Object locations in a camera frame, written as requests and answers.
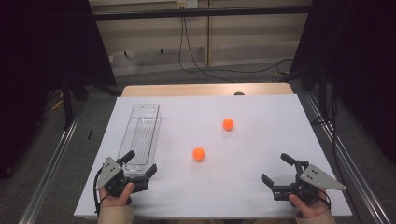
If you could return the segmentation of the person's right hand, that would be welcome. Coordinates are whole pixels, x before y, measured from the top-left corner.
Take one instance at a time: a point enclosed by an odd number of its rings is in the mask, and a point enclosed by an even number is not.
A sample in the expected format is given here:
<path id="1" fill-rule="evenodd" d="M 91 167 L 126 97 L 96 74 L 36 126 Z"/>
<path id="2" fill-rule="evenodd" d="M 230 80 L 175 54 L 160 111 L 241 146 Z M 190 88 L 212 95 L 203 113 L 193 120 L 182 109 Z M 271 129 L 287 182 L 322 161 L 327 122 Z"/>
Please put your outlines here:
<path id="1" fill-rule="evenodd" d="M 320 189 L 318 196 L 310 203 L 303 202 L 298 196 L 291 194 L 290 202 L 298 209 L 297 218 L 313 218 L 325 214 L 330 210 L 327 205 L 327 194 L 325 189 Z"/>

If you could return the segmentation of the clear plastic tray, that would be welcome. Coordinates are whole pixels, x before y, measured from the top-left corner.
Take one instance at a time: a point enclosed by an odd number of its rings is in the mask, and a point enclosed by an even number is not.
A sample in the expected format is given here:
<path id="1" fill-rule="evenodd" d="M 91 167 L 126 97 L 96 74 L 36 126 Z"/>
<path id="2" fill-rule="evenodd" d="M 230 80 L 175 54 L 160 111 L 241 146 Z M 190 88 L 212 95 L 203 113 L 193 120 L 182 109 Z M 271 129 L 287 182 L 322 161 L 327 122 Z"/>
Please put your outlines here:
<path id="1" fill-rule="evenodd" d="M 161 122 L 159 105 L 134 105 L 119 151 L 119 158 L 134 152 L 134 157 L 122 165 L 126 176 L 143 175 L 154 164 Z"/>

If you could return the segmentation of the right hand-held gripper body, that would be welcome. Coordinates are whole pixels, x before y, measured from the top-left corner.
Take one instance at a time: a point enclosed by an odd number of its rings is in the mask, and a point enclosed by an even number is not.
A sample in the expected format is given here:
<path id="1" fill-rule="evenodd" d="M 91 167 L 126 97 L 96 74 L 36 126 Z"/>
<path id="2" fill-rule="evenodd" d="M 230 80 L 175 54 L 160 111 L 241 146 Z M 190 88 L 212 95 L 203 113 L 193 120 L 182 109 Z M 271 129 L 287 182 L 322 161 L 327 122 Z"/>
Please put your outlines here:
<path id="1" fill-rule="evenodd" d="M 287 201 L 289 196 L 294 194 L 303 202 L 310 203 L 318 196 L 320 189 L 347 189 L 344 184 L 308 161 L 296 160 L 293 167 L 296 170 L 294 182 L 288 186 L 276 186 L 274 184 L 271 188 L 275 201 Z"/>

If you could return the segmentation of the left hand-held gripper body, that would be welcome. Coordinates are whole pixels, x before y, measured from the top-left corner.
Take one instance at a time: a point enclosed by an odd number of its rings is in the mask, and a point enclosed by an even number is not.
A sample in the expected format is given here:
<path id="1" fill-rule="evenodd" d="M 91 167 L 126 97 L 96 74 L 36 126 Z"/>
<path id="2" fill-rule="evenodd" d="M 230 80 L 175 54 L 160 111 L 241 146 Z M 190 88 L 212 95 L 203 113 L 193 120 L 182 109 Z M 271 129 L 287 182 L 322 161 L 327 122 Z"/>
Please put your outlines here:
<path id="1" fill-rule="evenodd" d="M 134 184 L 133 192 L 147 190 L 149 188 L 149 178 L 146 177 L 145 173 L 127 175 L 127 164 L 122 164 L 120 159 L 106 158 L 94 179 L 94 189 L 105 188 L 109 195 L 113 197 L 119 197 L 129 183 Z"/>

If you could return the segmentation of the white board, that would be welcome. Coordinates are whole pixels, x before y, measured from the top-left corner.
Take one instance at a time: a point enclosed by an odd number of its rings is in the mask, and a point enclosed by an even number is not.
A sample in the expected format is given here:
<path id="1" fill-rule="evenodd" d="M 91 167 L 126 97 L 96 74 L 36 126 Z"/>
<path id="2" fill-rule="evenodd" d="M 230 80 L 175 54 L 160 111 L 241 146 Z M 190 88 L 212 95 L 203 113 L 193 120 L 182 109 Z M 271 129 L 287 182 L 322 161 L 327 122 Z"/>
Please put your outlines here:
<path id="1" fill-rule="evenodd" d="M 134 214 L 147 219 L 251 219 L 293 217 L 261 181 L 295 179 L 287 153 L 330 173 L 332 168 L 295 94 L 256 96 L 121 97 L 117 100 L 92 169 L 119 154 L 135 104 L 157 104 L 162 116 L 157 173 L 132 196 Z M 222 127 L 232 119 L 233 129 Z M 201 147 L 205 157 L 192 152 Z"/>

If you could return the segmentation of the black horizontal bar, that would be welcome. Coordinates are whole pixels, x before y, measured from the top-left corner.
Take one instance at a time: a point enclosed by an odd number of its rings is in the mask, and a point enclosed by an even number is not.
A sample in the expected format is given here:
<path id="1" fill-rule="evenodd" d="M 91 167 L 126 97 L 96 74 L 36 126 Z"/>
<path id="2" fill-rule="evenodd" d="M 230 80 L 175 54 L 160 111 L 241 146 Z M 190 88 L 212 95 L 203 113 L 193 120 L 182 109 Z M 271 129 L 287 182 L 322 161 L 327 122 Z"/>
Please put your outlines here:
<path id="1" fill-rule="evenodd" d="M 307 13 L 310 6 L 227 7 L 92 13 L 95 21 Z"/>

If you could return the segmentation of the white wall socket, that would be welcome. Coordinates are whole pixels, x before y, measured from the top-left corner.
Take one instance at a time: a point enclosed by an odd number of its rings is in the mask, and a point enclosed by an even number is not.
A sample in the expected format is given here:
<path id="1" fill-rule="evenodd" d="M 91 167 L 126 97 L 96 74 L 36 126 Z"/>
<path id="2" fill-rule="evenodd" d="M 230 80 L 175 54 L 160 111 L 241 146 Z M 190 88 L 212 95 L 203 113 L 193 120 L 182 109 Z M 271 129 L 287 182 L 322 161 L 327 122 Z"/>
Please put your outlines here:
<path id="1" fill-rule="evenodd" d="M 196 9 L 198 0 L 176 0 L 177 9 Z"/>

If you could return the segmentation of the black metal stand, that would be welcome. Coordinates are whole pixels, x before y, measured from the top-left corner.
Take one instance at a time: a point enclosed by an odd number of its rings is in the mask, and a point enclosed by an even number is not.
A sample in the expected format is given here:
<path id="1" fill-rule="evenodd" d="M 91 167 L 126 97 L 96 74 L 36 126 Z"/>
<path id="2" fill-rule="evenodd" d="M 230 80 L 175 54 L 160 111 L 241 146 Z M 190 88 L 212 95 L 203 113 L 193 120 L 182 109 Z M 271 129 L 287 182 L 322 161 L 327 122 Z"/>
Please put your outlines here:
<path id="1" fill-rule="evenodd" d="M 89 97 L 89 94 L 85 89 L 86 81 L 87 78 L 82 75 L 76 75 L 74 77 L 69 77 L 67 75 L 63 76 L 62 94 L 64 102 L 65 131 L 71 126 L 74 120 L 71 95 L 74 95 L 78 101 L 86 101 Z"/>

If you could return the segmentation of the person's left hand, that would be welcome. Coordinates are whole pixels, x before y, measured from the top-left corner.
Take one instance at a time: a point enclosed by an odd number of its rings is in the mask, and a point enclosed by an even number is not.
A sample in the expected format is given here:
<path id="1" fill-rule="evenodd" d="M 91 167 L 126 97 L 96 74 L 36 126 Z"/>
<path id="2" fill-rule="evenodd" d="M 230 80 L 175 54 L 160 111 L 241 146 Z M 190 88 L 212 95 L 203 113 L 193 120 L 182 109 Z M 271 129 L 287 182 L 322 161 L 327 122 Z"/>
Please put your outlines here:
<path id="1" fill-rule="evenodd" d="M 125 206 L 134 190 L 134 184 L 129 183 L 119 197 L 109 196 L 105 188 L 99 189 L 100 205 L 102 207 Z"/>

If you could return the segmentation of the metal floor rail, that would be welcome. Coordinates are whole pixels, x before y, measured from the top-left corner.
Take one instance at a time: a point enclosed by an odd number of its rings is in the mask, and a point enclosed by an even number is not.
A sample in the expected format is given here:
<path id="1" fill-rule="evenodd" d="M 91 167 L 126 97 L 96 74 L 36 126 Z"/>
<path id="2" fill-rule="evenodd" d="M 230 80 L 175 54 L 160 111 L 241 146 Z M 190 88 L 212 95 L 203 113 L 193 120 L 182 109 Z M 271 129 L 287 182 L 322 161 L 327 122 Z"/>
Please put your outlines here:
<path id="1" fill-rule="evenodd" d="M 84 110 L 85 103 L 77 103 L 76 108 L 73 109 L 74 115 L 68 127 L 63 131 L 62 137 L 54 150 L 54 153 L 49 161 L 49 164 L 42 175 L 39 184 L 35 188 L 29 203 L 27 204 L 18 224 L 35 224 L 37 216 L 50 190 L 50 185 L 56 176 L 57 170 L 64 157 L 64 153 L 68 149 L 70 141 L 74 135 L 75 129 L 78 126 L 79 119 Z"/>
<path id="2" fill-rule="evenodd" d="M 381 202 L 378 200 L 372 189 L 369 187 L 367 181 L 362 176 L 357 165 L 351 158 L 347 148 L 342 140 L 337 136 L 335 126 L 326 119 L 322 112 L 319 110 L 319 104 L 316 97 L 312 94 L 306 96 L 313 112 L 317 116 L 317 121 L 320 123 L 321 128 L 328 136 L 332 143 L 333 155 L 336 162 L 341 162 L 346 169 L 346 172 L 351 179 L 354 187 L 361 196 L 361 199 L 374 219 L 375 224 L 391 224 L 389 216 L 387 215 Z"/>

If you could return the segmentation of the black curtain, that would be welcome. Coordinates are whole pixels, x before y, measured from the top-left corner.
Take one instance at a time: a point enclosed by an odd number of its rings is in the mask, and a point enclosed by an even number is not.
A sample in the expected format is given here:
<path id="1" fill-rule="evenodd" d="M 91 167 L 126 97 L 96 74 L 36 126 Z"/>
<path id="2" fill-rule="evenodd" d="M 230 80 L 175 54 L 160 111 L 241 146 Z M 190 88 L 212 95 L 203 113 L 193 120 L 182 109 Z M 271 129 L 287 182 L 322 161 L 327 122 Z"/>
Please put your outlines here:
<path id="1" fill-rule="evenodd" d="M 114 78 L 89 0 L 0 0 L 0 179 L 44 113 L 47 94 Z"/>
<path id="2" fill-rule="evenodd" d="M 396 0 L 312 0 L 290 73 L 329 78 L 396 165 Z"/>

